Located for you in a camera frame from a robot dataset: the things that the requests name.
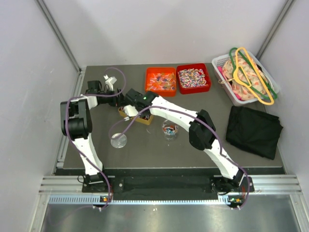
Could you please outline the gold candy tin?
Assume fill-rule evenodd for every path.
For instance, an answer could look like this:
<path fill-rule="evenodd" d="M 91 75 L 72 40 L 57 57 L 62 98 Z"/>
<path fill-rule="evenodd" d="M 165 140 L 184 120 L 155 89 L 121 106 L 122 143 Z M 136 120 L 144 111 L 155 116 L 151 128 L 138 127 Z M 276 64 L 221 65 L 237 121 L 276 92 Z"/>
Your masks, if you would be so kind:
<path fill-rule="evenodd" d="M 122 116 L 123 118 L 128 117 L 124 111 L 124 107 L 119 107 L 118 108 L 118 113 L 120 114 L 120 116 Z M 149 126 L 153 120 L 154 116 L 153 115 L 146 115 L 146 116 L 139 116 L 135 121 L 139 122 L 141 124 L 147 125 Z"/>

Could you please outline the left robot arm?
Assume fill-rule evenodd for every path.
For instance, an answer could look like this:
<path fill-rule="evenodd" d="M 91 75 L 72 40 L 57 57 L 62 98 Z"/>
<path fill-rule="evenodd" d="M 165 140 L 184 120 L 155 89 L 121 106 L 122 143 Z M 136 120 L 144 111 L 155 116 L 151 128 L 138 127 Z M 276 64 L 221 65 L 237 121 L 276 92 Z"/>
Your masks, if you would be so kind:
<path fill-rule="evenodd" d="M 115 77 L 105 76 L 105 85 L 100 81 L 87 82 L 84 95 L 60 104 L 61 131 L 68 136 L 78 150 L 85 167 L 84 185 L 93 185 L 98 191 L 106 191 L 109 179 L 102 175 L 104 166 L 99 160 L 92 141 L 92 119 L 90 109 L 100 104 L 120 107 L 124 104 L 121 89 L 114 89 Z"/>

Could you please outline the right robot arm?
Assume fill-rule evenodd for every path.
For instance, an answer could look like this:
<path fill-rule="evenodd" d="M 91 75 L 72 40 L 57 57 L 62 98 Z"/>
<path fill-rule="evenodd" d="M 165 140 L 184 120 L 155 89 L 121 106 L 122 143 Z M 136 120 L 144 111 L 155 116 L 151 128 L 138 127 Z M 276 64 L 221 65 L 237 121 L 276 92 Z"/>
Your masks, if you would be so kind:
<path fill-rule="evenodd" d="M 125 95 L 125 113 L 129 117 L 137 117 L 143 113 L 159 116 L 177 124 L 189 133 L 189 143 L 197 150 L 205 152 L 217 165 L 230 191 L 237 191 L 243 185 L 245 172 L 225 151 L 217 135 L 216 128 L 209 113 L 184 109 L 162 96 L 148 91 L 141 94 L 130 89 Z"/>

